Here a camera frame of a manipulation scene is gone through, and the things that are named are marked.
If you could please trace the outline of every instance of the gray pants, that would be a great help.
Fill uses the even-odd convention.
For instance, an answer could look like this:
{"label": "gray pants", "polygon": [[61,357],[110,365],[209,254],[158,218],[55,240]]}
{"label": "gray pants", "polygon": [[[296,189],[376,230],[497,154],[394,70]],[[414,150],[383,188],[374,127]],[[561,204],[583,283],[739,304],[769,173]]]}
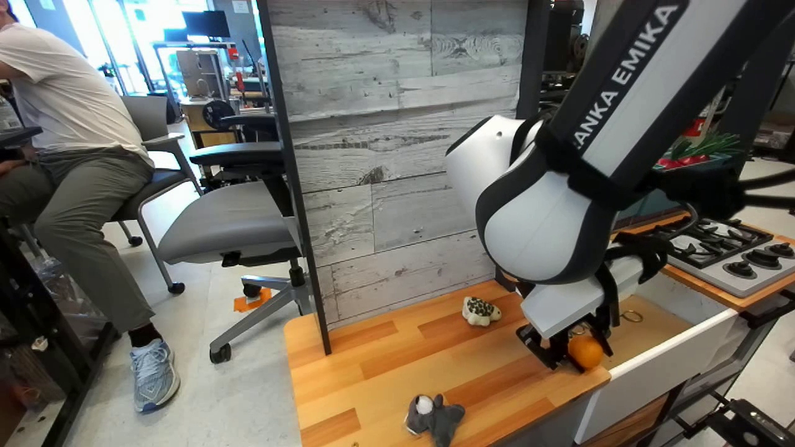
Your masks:
{"label": "gray pants", "polygon": [[138,155],[110,148],[40,154],[0,177],[0,216],[12,225],[35,221],[45,250],[122,332],[154,313],[102,227],[152,173]]}

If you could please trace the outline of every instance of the white t-shirt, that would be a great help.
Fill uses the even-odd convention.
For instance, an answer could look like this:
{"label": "white t-shirt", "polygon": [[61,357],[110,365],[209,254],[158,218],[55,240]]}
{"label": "white t-shirt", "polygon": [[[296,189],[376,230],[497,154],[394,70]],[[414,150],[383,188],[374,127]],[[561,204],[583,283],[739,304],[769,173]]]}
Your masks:
{"label": "white t-shirt", "polygon": [[13,80],[14,95],[25,125],[41,127],[37,150],[121,146],[153,164],[122,99],[69,44],[13,23],[0,29],[0,61],[27,75]]}

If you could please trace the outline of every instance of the orange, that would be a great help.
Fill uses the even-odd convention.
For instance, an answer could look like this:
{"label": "orange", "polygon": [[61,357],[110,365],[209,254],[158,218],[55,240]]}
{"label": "orange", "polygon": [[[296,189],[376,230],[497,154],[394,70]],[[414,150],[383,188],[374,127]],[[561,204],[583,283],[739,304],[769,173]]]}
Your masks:
{"label": "orange", "polygon": [[592,336],[575,336],[568,341],[568,354],[585,369],[598,367],[602,363],[602,345]]}

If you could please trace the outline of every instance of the gray wood panel wall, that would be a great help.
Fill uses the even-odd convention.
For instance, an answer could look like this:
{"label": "gray wood panel wall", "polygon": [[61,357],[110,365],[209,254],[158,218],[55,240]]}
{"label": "gray wood panel wall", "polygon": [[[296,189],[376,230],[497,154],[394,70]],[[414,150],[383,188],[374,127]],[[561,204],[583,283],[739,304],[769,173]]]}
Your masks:
{"label": "gray wood panel wall", "polygon": [[526,0],[268,4],[328,321],[488,279],[444,153],[514,115]]}

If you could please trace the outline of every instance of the person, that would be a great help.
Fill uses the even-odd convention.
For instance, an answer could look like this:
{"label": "person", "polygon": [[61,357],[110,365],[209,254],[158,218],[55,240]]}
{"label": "person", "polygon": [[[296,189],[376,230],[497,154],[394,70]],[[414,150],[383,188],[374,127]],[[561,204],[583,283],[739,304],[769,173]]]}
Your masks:
{"label": "person", "polygon": [[174,353],[103,225],[149,182],[153,163],[121,98],[69,44],[17,22],[0,0],[0,79],[23,123],[39,126],[32,162],[0,163],[0,216],[35,221],[45,250],[132,344],[134,405],[155,410],[180,386]]}

